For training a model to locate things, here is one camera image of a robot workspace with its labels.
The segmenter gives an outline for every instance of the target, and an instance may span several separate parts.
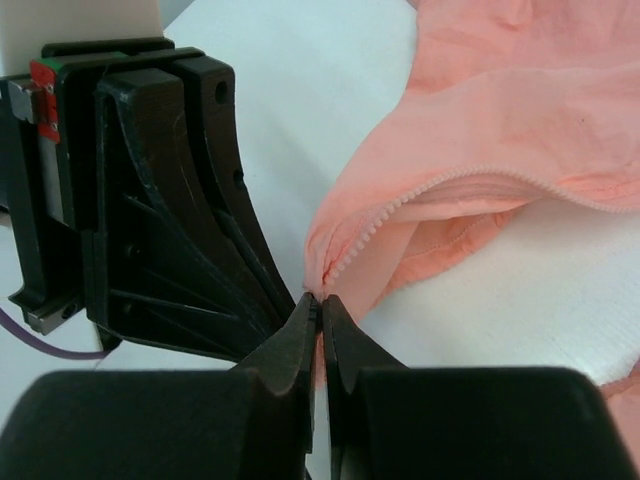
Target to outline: pink cloth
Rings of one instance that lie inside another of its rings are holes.
[[[406,91],[305,248],[305,286],[339,295],[356,320],[481,248],[530,202],[640,207],[640,2],[417,6]]]

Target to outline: white surface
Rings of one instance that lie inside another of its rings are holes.
[[[158,0],[0,0],[0,77],[28,72],[47,43],[160,35]]]
[[[316,207],[402,94],[414,16],[403,0],[196,0],[167,31],[180,46],[202,48],[236,70],[246,182],[295,296],[302,291],[302,247]],[[531,206],[480,253],[389,297],[362,327],[410,365],[565,365],[604,382],[640,355],[638,245],[638,216]],[[10,249],[0,248],[9,258]],[[17,285],[16,267],[9,267],[0,277]],[[2,336],[0,342],[2,365],[14,365],[8,373],[2,369],[0,381],[10,385],[0,385],[0,398],[6,402],[8,395],[11,403],[36,370],[56,365],[35,353],[15,361],[4,352],[19,347]],[[208,365],[127,346],[100,368]],[[9,375],[17,380],[5,380]],[[323,393],[308,462],[318,479],[328,478]]]

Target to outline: purple cable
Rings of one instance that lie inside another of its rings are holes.
[[[0,326],[16,337],[18,340],[26,343],[30,347],[35,348],[39,352],[46,353],[56,358],[64,358],[66,360],[102,360],[109,352],[71,352],[63,350],[53,345],[43,342],[39,338],[31,335],[24,328],[11,318],[6,312],[0,308]]]

